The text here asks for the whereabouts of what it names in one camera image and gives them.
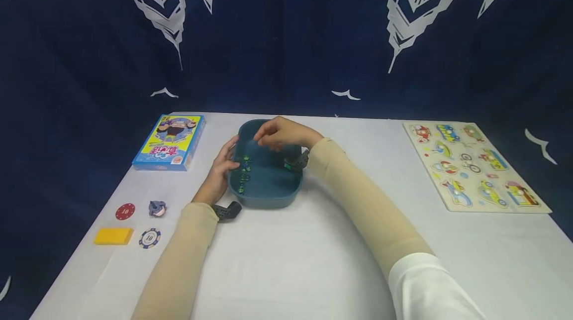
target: white sleeve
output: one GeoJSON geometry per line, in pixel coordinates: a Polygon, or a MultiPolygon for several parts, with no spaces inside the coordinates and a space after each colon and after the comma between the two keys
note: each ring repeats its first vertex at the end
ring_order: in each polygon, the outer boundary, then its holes
{"type": "Polygon", "coordinates": [[[434,255],[404,256],[388,285],[397,320],[482,320],[485,316],[434,255]]]}

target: wooden puzzle board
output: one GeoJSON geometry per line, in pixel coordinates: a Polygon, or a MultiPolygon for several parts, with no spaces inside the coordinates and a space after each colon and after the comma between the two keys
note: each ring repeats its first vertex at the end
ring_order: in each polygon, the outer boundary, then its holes
{"type": "Polygon", "coordinates": [[[412,121],[404,128],[448,210],[551,213],[475,123],[412,121]]]}

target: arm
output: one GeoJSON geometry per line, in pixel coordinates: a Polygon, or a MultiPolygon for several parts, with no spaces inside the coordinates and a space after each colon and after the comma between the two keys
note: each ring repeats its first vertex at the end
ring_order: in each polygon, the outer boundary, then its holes
{"type": "Polygon", "coordinates": [[[207,248],[219,218],[205,203],[189,203],[143,289],[133,320],[189,320],[207,248]]]}
{"type": "Polygon", "coordinates": [[[485,318],[404,214],[334,141],[282,117],[264,124],[254,139],[274,150],[284,143],[311,150],[308,168],[337,196],[364,237],[388,280],[398,320],[485,318]]]}
{"type": "Polygon", "coordinates": [[[337,196],[386,279],[393,264],[404,256],[433,254],[404,214],[334,141],[324,138],[312,148],[308,168],[337,196]]]}
{"type": "Polygon", "coordinates": [[[215,158],[207,179],[181,211],[169,244],[155,264],[137,301],[132,320],[189,320],[199,276],[219,218],[211,205],[227,189],[227,173],[240,164],[230,161],[234,136],[215,158]]]}

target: yellow sponge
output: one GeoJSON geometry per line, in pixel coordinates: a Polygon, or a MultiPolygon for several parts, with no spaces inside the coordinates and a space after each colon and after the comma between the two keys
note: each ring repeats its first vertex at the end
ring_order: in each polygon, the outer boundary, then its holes
{"type": "Polygon", "coordinates": [[[131,239],[131,228],[102,228],[94,238],[97,245],[126,245],[131,239]]]}

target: white tablecloth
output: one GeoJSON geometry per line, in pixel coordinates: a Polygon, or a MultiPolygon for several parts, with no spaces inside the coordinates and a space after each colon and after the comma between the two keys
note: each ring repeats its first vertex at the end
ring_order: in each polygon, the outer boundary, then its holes
{"type": "MultiPolygon", "coordinates": [[[[246,121],[270,118],[204,115],[207,124],[191,169],[130,169],[33,319],[129,319],[180,210],[222,144],[246,121]],[[150,218],[151,200],[168,204],[163,218],[150,218]],[[114,214],[124,203],[135,204],[136,212],[118,221],[114,214]],[[93,245],[95,233],[106,226],[130,226],[135,233],[126,246],[93,245]],[[140,248],[140,234],[152,227],[161,231],[161,240],[154,248],[140,248]]],[[[549,215],[447,211],[401,121],[291,118],[347,151],[414,223],[489,319],[571,319],[573,244],[549,215]]],[[[227,192],[220,204],[232,200],[227,192]]],[[[360,234],[307,172],[291,206],[244,209],[233,222],[218,226],[191,318],[381,320],[395,319],[395,314],[388,287],[360,234]]]]}

